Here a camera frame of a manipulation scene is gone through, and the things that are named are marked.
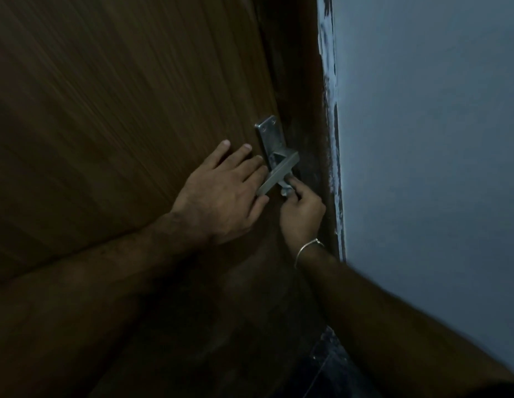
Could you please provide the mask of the person's right hand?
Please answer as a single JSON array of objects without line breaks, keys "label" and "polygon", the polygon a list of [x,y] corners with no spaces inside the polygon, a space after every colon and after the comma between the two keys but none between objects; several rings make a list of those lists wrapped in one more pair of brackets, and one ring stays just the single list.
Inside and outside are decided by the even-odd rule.
[{"label": "person's right hand", "polygon": [[290,193],[297,193],[298,207],[280,210],[280,229],[292,256],[297,259],[308,246],[317,241],[320,225],[327,208],[322,199],[310,187],[294,176],[287,178],[293,187]]}]

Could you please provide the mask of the person's left hand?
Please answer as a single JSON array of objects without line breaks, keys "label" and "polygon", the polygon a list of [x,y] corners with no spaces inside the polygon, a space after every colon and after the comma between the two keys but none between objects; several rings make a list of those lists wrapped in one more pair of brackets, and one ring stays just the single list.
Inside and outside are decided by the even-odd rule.
[{"label": "person's left hand", "polygon": [[223,244],[246,234],[244,228],[256,192],[268,174],[264,165],[246,181],[236,178],[232,169],[250,159],[253,147],[243,144],[227,152],[218,166],[205,161],[188,177],[170,210],[183,240],[192,247]]}]

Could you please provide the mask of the silver door handle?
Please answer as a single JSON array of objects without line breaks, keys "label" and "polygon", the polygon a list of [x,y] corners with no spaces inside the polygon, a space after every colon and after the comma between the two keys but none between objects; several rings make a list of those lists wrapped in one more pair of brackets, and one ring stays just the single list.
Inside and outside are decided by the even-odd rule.
[{"label": "silver door handle", "polygon": [[286,145],[279,119],[275,115],[267,117],[255,125],[262,151],[268,166],[268,175],[256,192],[256,196],[266,195],[280,181],[293,173],[299,163],[299,153]]}]

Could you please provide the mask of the person's left forearm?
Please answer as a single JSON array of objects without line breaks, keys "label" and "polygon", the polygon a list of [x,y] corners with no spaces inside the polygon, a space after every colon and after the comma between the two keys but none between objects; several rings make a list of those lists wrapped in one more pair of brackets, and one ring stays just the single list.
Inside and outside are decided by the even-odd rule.
[{"label": "person's left forearm", "polygon": [[212,238],[195,210],[0,286],[0,398],[82,393],[143,310],[158,278]]}]

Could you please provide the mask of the person's right forearm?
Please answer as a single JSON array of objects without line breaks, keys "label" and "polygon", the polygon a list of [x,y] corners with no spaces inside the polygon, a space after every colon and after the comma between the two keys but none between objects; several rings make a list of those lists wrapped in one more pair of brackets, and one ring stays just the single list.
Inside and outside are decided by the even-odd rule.
[{"label": "person's right forearm", "polygon": [[514,398],[514,374],[319,244],[295,266],[346,352],[390,398]]}]

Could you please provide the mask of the brown wooden door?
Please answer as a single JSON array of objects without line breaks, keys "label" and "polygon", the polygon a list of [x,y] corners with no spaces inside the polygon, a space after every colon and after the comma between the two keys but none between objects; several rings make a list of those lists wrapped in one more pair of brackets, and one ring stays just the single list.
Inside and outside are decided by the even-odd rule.
[{"label": "brown wooden door", "polygon": [[[0,286],[165,214],[278,113],[252,0],[0,0]],[[324,324],[279,228],[158,280],[86,398],[271,398]]]}]

